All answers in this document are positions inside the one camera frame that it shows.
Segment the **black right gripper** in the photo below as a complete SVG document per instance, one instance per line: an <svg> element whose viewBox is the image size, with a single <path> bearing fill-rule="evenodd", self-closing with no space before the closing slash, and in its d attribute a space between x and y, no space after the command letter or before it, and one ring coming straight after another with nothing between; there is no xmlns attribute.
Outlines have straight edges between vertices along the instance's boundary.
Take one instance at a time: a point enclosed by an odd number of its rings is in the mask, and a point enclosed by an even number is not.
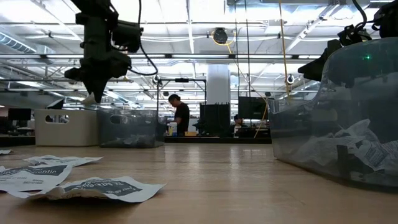
<svg viewBox="0 0 398 224"><path fill-rule="evenodd" d="M325 65L325 76L331 82L353 87L360 79L373 80L397 71L397 47L349 46L334 53L340 48L339 40L329 40L321 56L298 72L306 79L320 82Z"/></svg>

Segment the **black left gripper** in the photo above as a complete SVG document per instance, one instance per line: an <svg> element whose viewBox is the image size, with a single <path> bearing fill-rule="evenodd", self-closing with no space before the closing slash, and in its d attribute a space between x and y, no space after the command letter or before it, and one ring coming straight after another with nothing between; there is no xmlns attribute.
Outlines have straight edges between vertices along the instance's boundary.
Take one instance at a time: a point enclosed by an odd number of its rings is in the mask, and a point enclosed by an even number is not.
<svg viewBox="0 0 398 224"><path fill-rule="evenodd" d="M65 78L84 80L101 75L104 79L83 81L89 102L100 103L108 79L124 76L131 67L131 61L111 45L112 31L118 26L115 14L99 16L80 12L75 19L77 24L84 26L84 41L80 44L83 58L79 68L65 72Z"/></svg>

